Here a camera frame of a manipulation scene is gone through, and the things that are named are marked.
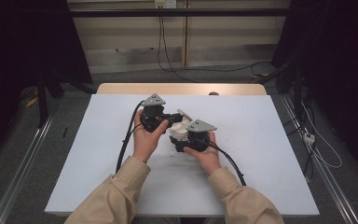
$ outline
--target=person's right hand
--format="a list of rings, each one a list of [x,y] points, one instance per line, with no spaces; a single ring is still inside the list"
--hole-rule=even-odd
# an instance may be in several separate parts
[[[209,138],[212,142],[216,143],[214,132],[208,132]],[[193,156],[200,163],[202,169],[208,174],[211,175],[216,170],[220,169],[222,166],[219,161],[219,152],[213,147],[207,147],[205,151],[198,152],[197,150],[185,147],[185,153],[190,156]]]

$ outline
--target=sleeve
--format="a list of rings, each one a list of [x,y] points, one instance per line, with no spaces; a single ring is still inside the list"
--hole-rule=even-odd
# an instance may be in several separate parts
[[[150,167],[128,157],[116,175],[108,176],[65,223],[130,223]]]
[[[225,205],[227,224],[283,223],[281,214],[262,193],[240,185],[227,168],[220,168],[208,178],[215,194]]]

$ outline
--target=beige sleeve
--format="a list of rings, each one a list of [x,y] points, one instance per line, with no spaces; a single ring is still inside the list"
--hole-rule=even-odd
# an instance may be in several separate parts
[[[65,223],[130,223],[149,172],[145,163],[128,157],[117,174],[108,176]]]
[[[281,214],[262,193],[244,187],[227,168],[209,176],[215,194],[226,207],[227,224],[283,223]]]

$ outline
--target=hand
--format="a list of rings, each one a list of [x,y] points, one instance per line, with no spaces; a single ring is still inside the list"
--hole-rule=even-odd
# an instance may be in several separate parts
[[[208,134],[211,141],[216,143],[214,132],[208,132]],[[200,163],[202,169],[208,175],[211,175],[213,172],[222,167],[219,161],[219,152],[213,147],[207,147],[203,152],[198,152],[193,148],[185,147],[184,151],[188,155],[196,158],[197,161]]]
[[[142,109],[138,110],[133,121],[134,127],[136,128],[133,131],[134,148],[132,156],[147,163],[158,145],[159,138],[167,130],[168,121],[163,120],[156,130],[150,133],[144,129],[144,125],[141,123],[141,115],[143,112]]]

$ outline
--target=cuff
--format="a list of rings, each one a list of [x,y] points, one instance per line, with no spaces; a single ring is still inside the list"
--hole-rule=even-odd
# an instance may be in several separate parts
[[[144,184],[150,167],[146,163],[129,156],[118,170],[116,177],[122,179],[136,189],[140,189]]]
[[[227,167],[220,168],[213,172],[208,181],[211,183],[215,194],[220,198],[225,198],[235,188],[241,187],[240,183]]]

